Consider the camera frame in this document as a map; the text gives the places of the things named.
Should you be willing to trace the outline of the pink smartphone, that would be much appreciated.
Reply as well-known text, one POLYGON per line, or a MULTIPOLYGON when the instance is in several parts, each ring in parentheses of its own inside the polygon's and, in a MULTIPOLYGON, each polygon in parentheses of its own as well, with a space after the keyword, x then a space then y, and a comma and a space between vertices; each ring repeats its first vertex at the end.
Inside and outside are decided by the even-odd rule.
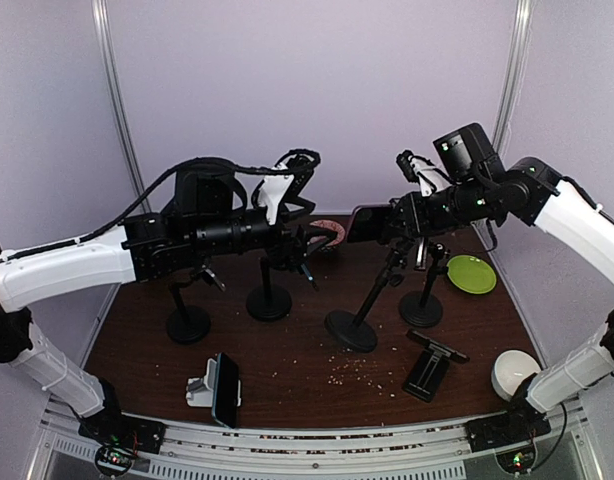
POLYGON ((380 244, 391 241, 394 238, 393 229, 389 225, 392 210, 393 207, 389 204, 357 206, 346 228, 346 241, 376 241, 380 244))

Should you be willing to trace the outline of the black stand with pink phone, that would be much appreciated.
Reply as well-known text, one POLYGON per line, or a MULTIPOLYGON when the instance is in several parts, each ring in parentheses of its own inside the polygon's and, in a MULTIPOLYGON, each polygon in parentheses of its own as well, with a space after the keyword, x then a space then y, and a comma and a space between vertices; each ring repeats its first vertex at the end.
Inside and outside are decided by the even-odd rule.
POLYGON ((326 331, 343 347, 358 353, 371 353, 378 344, 375 330, 366 318, 387 285, 398 286, 402 275, 396 269, 407 266, 411 240, 401 239, 390 246, 384 266, 377 274, 374 284, 356 312, 333 310, 324 319, 326 331))

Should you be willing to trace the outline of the black folding phone stand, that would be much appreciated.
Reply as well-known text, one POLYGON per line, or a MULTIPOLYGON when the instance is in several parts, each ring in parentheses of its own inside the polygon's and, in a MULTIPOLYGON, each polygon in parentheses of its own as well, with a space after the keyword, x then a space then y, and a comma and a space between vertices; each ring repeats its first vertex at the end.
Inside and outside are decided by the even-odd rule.
POLYGON ((406 336, 420 344, 423 351, 403 382, 402 390, 419 400, 431 403, 450 363, 465 364, 470 361, 470 357, 413 329, 410 329, 406 336))

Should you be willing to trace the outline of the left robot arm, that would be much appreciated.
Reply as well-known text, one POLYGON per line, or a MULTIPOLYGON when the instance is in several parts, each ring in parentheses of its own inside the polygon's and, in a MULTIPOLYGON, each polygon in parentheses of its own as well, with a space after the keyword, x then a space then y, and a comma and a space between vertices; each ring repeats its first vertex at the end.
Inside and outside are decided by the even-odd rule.
POLYGON ((313 210, 300 193, 319 165, 318 154, 297 149, 271 167, 252 167, 260 182, 248 193, 243 166, 217 157, 179 163, 166 171, 173 198, 158 213, 126 208, 81 237, 25 250, 0 247, 0 364, 21 370, 60 397, 101 442, 120 444, 131 433, 113 386, 69 360, 33 322, 33 303, 108 284, 147 282, 187 269, 210 283, 210 259, 262 249, 283 269, 300 268, 307 241, 292 221, 313 210))

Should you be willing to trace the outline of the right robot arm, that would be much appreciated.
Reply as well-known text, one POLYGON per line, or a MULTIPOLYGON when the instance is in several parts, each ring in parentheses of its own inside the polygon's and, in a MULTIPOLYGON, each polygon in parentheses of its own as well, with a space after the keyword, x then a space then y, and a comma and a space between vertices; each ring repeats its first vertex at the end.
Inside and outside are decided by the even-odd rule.
MULTIPOLYGON (((433 238, 477 221, 503 224, 510 216, 536 229, 586 263, 589 281, 568 280, 556 261, 541 264, 540 285, 573 287, 589 296, 597 286, 614 290, 614 220, 572 177, 536 156, 502 163, 483 127, 471 123, 433 142, 444 166, 445 186, 432 183, 433 164, 404 150, 396 163, 419 190, 397 200, 389 233, 415 241, 433 238)), ((506 440, 522 440, 538 418, 559 403, 614 376, 614 306, 588 308, 591 334, 561 360, 523 380, 500 419, 506 440)))

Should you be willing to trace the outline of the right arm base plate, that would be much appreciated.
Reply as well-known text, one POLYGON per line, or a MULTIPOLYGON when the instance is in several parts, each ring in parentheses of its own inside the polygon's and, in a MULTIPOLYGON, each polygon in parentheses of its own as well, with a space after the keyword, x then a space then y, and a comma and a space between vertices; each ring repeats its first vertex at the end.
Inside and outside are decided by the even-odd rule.
POLYGON ((544 417, 527 419, 520 415, 502 413, 482 417, 465 424, 466 436, 473 453, 497 449, 551 432, 551 425, 544 417))

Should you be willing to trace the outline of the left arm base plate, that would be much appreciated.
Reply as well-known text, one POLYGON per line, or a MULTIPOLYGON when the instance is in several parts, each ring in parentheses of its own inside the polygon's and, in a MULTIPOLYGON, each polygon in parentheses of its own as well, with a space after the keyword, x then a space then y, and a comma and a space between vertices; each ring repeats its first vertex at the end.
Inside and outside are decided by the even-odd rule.
POLYGON ((80 423, 78 434, 101 445, 119 447, 131 453, 158 454, 164 440, 166 425, 159 421, 124 416, 119 433, 102 433, 80 423))

